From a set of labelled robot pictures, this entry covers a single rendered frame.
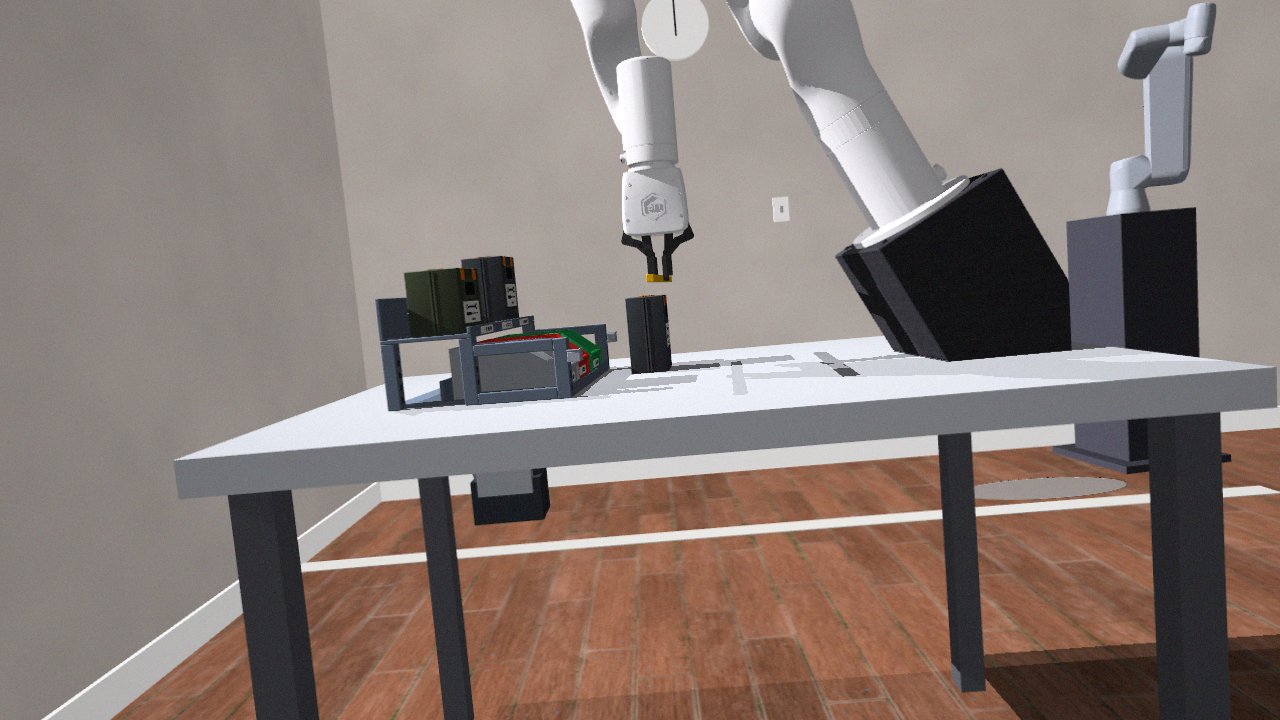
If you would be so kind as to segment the green open bin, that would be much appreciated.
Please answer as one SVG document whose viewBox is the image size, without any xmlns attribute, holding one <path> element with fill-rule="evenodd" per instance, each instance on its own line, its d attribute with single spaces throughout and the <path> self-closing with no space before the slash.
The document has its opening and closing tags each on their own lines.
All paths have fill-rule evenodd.
<svg viewBox="0 0 1280 720">
<path fill-rule="evenodd" d="M 591 341 L 589 341 L 585 337 L 582 337 L 582 334 L 579 334 L 577 332 L 575 332 L 572 329 L 570 329 L 570 331 L 534 332 L 534 333 L 522 333 L 522 334 L 506 334 L 506 336 L 500 336 L 500 337 L 497 337 L 497 338 L 532 336 L 532 334 L 556 334 L 556 333 L 561 334 L 562 337 L 568 337 L 570 342 L 572 342 L 573 345 L 579 346 L 579 348 L 582 347 L 582 350 L 589 354 L 590 372 L 593 372 L 596 366 L 602 365 L 602 348 L 598 347 L 596 345 L 594 345 Z"/>
</svg>

